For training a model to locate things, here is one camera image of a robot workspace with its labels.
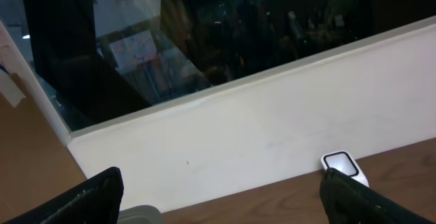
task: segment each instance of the paper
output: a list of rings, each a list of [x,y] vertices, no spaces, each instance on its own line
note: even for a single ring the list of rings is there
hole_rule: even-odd
[[[136,66],[156,58],[157,49],[150,30],[110,44],[119,69]]]
[[[0,69],[0,93],[7,99],[9,103],[15,108],[25,98],[20,88],[16,86],[14,81],[7,73]]]

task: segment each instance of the wall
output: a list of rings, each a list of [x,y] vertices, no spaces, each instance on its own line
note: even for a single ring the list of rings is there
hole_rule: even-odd
[[[360,158],[434,138],[435,23],[233,82],[79,136],[68,148],[87,177],[121,169],[122,209],[150,204],[165,212],[318,170],[324,153]],[[293,68],[299,63],[306,65]]]

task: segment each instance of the small white box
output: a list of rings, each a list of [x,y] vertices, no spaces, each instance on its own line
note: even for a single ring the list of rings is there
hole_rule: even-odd
[[[369,187],[367,177],[363,174],[359,165],[354,161],[353,157],[346,151],[337,151],[327,153],[321,157],[321,164],[325,170],[332,167],[349,177],[357,180],[363,185]]]

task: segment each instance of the wooden desk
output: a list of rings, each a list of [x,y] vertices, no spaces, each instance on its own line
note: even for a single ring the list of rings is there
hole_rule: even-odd
[[[436,221],[436,138],[357,160],[372,189]],[[312,172],[164,214],[165,224],[328,223]]]

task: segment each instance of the window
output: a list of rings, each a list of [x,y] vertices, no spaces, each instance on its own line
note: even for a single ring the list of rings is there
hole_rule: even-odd
[[[0,0],[76,131],[436,14],[436,0]]]

